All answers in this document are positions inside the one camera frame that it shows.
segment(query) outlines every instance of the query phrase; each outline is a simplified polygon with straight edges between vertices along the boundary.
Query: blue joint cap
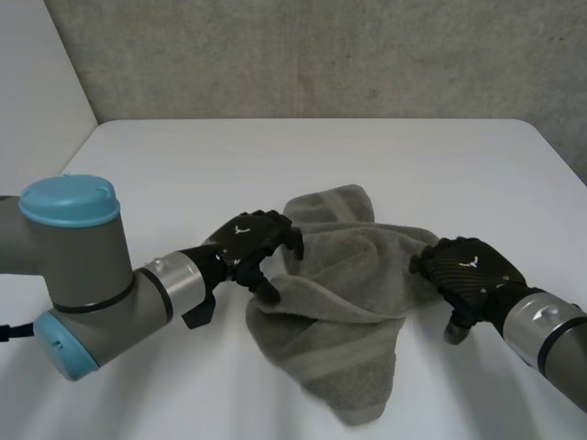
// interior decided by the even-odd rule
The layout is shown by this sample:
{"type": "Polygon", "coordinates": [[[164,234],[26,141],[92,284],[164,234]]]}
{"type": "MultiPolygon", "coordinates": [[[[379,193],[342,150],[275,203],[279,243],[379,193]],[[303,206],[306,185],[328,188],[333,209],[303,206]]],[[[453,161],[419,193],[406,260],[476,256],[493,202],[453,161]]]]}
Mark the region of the blue joint cap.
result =
{"type": "Polygon", "coordinates": [[[45,312],[35,320],[33,333],[65,379],[76,381],[100,368],[80,341],[50,312],[45,312]]]}
{"type": "Polygon", "coordinates": [[[37,181],[22,192],[18,205],[29,220],[56,227],[99,226],[120,213],[112,183],[87,175],[37,181]]]}

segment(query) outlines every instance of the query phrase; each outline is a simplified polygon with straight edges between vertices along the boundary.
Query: white table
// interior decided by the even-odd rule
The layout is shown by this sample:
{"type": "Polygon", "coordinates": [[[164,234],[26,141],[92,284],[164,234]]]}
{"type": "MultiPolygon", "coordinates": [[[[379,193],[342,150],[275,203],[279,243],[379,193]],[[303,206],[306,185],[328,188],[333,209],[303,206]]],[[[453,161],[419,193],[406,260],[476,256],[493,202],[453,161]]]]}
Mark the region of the white table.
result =
{"type": "MultiPolygon", "coordinates": [[[[587,188],[538,132],[512,120],[126,121],[100,126],[66,169],[109,179],[135,266],[199,244],[242,211],[362,185],[380,222],[482,237],[533,285],[587,305],[587,188]]],[[[281,270],[277,259],[268,271],[281,270]]],[[[49,307],[42,280],[0,278],[0,323],[49,307]]],[[[78,383],[32,340],[0,346],[0,438],[584,439],[587,415],[488,325],[442,341],[444,304],[415,313],[383,417],[350,430],[257,349],[249,294],[214,321],[169,325],[78,383]]]]}

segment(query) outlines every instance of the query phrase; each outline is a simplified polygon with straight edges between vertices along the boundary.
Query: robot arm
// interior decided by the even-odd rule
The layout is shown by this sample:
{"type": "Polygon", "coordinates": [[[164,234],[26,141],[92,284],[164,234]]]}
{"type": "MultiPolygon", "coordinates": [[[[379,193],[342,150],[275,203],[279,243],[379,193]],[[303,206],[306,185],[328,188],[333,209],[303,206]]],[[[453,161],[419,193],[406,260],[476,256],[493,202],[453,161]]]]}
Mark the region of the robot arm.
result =
{"type": "Polygon", "coordinates": [[[443,238],[412,258],[454,310],[445,340],[457,345],[478,322],[587,412],[587,314],[536,288],[495,249],[476,238],[443,238]]]}
{"type": "Polygon", "coordinates": [[[133,270],[119,210],[112,184],[94,176],[51,178],[20,198],[0,198],[0,273],[43,276],[53,304],[33,324],[0,333],[34,333],[68,380],[98,370],[176,317],[189,328],[208,324],[220,282],[278,302],[260,263],[280,245],[304,254],[299,229],[258,211],[233,218],[200,247],[133,270]]]}

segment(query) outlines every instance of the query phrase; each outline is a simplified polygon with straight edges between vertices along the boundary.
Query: concrete wall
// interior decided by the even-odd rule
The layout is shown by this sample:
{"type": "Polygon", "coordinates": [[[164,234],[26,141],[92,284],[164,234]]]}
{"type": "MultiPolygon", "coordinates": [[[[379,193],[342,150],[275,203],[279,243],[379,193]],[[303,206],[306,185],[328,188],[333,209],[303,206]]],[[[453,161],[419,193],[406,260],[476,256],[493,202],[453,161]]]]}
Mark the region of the concrete wall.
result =
{"type": "Polygon", "coordinates": [[[61,172],[97,126],[42,0],[0,0],[0,195],[61,172]]]}
{"type": "Polygon", "coordinates": [[[99,121],[523,119],[587,180],[585,0],[46,0],[99,121]]]}

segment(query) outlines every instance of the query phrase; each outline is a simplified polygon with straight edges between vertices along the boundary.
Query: towel fold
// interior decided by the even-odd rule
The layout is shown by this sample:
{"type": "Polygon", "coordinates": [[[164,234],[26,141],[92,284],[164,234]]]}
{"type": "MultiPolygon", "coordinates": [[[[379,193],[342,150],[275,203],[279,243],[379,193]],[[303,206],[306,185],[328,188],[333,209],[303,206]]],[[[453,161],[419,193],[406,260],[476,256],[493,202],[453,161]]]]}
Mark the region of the towel fold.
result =
{"type": "Polygon", "coordinates": [[[440,301],[409,273],[409,259],[437,237],[379,225],[357,185],[291,200],[283,213],[302,229],[305,258],[284,256],[271,282],[281,302],[252,299],[247,326],[263,354],[326,402],[348,425],[381,416],[393,386],[395,343],[405,317],[440,301]]]}

